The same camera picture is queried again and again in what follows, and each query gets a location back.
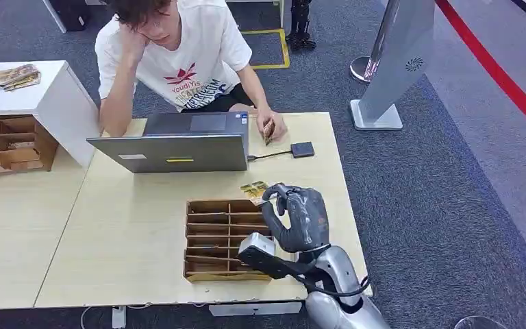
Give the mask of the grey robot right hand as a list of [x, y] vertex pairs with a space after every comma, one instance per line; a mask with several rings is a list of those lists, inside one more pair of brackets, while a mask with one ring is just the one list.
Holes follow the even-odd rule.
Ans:
[[322, 195], [313, 188], [277, 183], [261, 204], [263, 218], [280, 247], [289, 253], [329, 245], [329, 221]]

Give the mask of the person's left hand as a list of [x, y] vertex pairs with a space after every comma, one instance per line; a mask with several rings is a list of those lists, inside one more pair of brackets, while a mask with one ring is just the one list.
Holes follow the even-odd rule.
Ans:
[[256, 123], [266, 145], [280, 139], [288, 131], [283, 116], [269, 109], [258, 109]]

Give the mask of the person's right hand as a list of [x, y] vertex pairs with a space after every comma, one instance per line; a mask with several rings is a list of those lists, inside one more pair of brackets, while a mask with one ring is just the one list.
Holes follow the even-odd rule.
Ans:
[[122, 57], [130, 62], [139, 62], [143, 57], [149, 39], [126, 24], [120, 24]]

